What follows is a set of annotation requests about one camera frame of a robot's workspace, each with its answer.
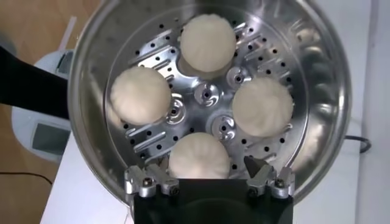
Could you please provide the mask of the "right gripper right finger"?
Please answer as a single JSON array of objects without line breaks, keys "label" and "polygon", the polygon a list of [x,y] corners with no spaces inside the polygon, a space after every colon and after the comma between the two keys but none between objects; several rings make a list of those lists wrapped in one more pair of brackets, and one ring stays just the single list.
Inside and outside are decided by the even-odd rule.
[{"label": "right gripper right finger", "polygon": [[249,192],[254,197],[269,191],[273,198],[292,197],[295,191],[295,174],[290,167],[282,167],[277,172],[263,159],[244,157],[244,164],[250,178],[246,181]]}]

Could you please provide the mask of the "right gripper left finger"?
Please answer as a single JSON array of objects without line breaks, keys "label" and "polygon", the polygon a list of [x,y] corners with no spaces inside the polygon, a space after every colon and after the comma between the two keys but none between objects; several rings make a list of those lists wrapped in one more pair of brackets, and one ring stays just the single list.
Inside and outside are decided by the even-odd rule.
[{"label": "right gripper left finger", "polygon": [[144,169],[130,166],[124,172],[125,191],[128,195],[138,194],[141,198],[151,198],[157,194],[157,188],[163,195],[175,196],[180,192],[179,180],[170,177],[157,164],[149,164]]}]

